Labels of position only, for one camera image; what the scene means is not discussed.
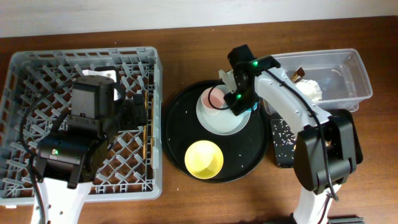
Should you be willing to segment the wooden chopstick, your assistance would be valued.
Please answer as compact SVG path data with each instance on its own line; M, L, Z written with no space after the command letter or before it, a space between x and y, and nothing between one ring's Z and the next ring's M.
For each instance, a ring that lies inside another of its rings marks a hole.
M148 93L147 91L144 92L144 106L146 109L146 118L147 118L147 109L148 109L148 105L147 105L147 97L148 97ZM144 125L144 132L143 132L143 147L142 147L142 155L143 155L143 160L146 161L147 159L147 120L146 120L146 124Z
M151 156L151 163L150 166L153 169L153 164L154 164L154 153L153 153L153 147L154 147L154 99L151 100L151 120L150 120L150 156Z

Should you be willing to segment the pink plastic cup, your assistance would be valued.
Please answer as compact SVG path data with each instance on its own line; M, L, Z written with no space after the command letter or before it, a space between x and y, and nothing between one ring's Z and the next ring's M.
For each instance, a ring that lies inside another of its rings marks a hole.
M224 92L217 87L207 88L200 97L200 105L204 115L216 116L226 106Z

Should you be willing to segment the grey round plate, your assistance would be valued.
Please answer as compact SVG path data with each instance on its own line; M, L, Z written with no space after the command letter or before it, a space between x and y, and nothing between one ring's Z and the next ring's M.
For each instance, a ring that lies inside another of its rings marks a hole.
M245 111L235 116L231 110L216 110L208 102L208 94L211 88L207 88L200 95L196 114L200 124L209 132L217 135L232 135L242 130L247 125L251 111Z

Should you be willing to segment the brown gold snack wrapper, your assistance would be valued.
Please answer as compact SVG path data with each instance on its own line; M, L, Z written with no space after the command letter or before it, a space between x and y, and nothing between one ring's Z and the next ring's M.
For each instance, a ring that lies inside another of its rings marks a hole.
M293 83L299 82L305 76L304 69L299 67L296 71L294 71L292 77L290 78Z

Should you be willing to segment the white tissue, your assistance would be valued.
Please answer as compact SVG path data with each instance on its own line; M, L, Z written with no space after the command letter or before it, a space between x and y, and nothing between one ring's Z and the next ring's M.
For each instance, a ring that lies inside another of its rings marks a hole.
M300 80L295 86L311 101L322 100L322 91L315 80Z

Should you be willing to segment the yellow bowl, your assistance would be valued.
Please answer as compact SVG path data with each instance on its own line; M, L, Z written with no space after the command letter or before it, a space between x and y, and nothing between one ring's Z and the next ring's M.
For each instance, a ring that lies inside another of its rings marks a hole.
M215 143L201 140L188 147L184 162L192 176L198 179L211 179L221 171L224 156Z

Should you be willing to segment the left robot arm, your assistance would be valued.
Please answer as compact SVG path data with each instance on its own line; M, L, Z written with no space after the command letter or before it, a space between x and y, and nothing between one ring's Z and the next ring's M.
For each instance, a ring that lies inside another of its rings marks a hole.
M72 91L71 108L60 113L37 150L29 152L32 223L77 223L118 132L148 122L144 95L127 98L115 67L84 70L57 90L64 88Z

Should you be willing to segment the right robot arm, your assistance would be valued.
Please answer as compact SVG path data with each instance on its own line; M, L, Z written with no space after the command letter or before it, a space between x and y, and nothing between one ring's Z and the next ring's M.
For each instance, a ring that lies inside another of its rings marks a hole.
M256 58L241 45L227 58L232 71L220 76L229 88L227 108L237 116L263 99L296 135L294 172L302 190L287 223L363 223L361 217L327 217L339 200L337 191L363 161L351 113L328 112L312 103L270 55Z

